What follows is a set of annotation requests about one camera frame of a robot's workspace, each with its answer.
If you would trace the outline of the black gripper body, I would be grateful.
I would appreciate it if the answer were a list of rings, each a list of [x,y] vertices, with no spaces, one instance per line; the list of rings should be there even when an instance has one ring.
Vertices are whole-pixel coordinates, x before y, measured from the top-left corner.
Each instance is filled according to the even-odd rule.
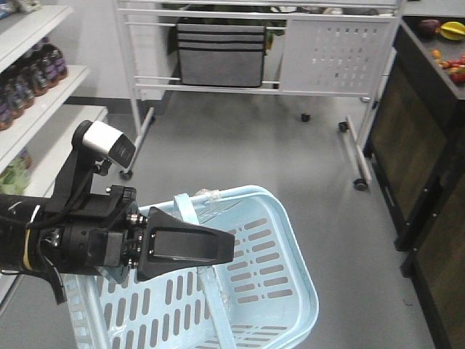
[[[38,231],[36,255],[53,276],[102,275],[127,279],[139,262],[147,218],[134,188],[114,185],[108,195],[85,193],[60,220]]]

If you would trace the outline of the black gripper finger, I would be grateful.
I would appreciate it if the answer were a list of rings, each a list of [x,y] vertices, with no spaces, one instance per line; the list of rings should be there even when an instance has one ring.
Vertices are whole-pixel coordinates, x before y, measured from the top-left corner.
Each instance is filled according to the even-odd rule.
[[[184,268],[233,260],[235,237],[230,233],[181,221],[152,206],[142,238],[137,280],[148,281]]]

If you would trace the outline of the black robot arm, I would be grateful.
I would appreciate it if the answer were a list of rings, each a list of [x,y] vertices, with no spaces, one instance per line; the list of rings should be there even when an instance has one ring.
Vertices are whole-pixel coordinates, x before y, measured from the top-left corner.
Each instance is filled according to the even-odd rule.
[[[59,304],[67,300],[64,274],[101,275],[122,284],[131,272],[148,281],[233,260],[232,234],[184,222],[155,206],[143,213],[134,188],[83,193],[66,212],[53,212],[53,203],[1,195],[1,271],[45,280]]]

